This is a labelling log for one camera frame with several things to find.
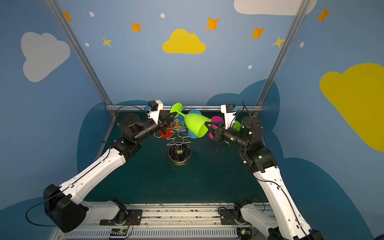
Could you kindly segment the magenta plastic wine glass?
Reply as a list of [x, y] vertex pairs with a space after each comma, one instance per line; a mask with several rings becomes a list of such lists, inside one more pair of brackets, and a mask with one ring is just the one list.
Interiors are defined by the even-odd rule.
[[[211, 121], [212, 122], [223, 122], [223, 118], [222, 117], [219, 117], [219, 116], [214, 116], [211, 118]], [[209, 138], [210, 139], [213, 139], [213, 134], [212, 133], [209, 133]]]

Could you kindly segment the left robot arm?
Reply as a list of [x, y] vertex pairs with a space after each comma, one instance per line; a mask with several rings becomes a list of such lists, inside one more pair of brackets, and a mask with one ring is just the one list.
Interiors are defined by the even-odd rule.
[[176, 116], [176, 112], [156, 111], [150, 113], [149, 120], [143, 123], [135, 113], [125, 115], [119, 123], [119, 138], [99, 159], [58, 187], [51, 184], [45, 188], [45, 214], [64, 233], [76, 229], [83, 222], [103, 220], [123, 225], [127, 208], [121, 202], [91, 203], [84, 199], [103, 179], [136, 155], [142, 140], [158, 131], [165, 134]]

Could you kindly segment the green wine glass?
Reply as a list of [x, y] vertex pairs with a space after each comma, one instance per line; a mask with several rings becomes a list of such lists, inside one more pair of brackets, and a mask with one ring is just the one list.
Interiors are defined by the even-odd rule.
[[235, 130], [240, 130], [241, 127], [242, 127], [242, 125], [241, 125], [240, 122], [238, 122], [238, 121], [234, 121], [233, 128], [234, 128]]
[[208, 127], [206, 126], [206, 123], [211, 122], [211, 119], [195, 113], [183, 114], [182, 110], [183, 105], [181, 103], [176, 103], [171, 107], [170, 112], [177, 113], [178, 115], [183, 116], [187, 128], [197, 138], [202, 138], [208, 132]]

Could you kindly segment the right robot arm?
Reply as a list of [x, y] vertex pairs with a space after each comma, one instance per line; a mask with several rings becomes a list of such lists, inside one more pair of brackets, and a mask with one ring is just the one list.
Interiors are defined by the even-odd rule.
[[262, 187], [275, 214], [272, 219], [244, 200], [235, 205], [239, 221], [250, 223], [269, 240], [322, 240], [301, 215], [283, 181], [278, 163], [263, 144], [264, 128], [256, 117], [243, 118], [241, 128], [226, 128], [223, 122], [206, 122], [215, 142], [226, 141], [240, 149], [240, 157]]

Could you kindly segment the red plastic wine glass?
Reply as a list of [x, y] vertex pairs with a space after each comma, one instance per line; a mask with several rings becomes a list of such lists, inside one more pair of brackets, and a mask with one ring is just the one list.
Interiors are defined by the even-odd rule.
[[161, 138], [169, 138], [169, 137], [171, 137], [172, 136], [172, 133], [171, 133], [171, 128], [168, 128], [167, 129], [167, 133], [166, 134], [163, 134], [162, 132], [160, 132], [159, 131], [159, 133], [160, 133], [160, 135], [161, 135]]

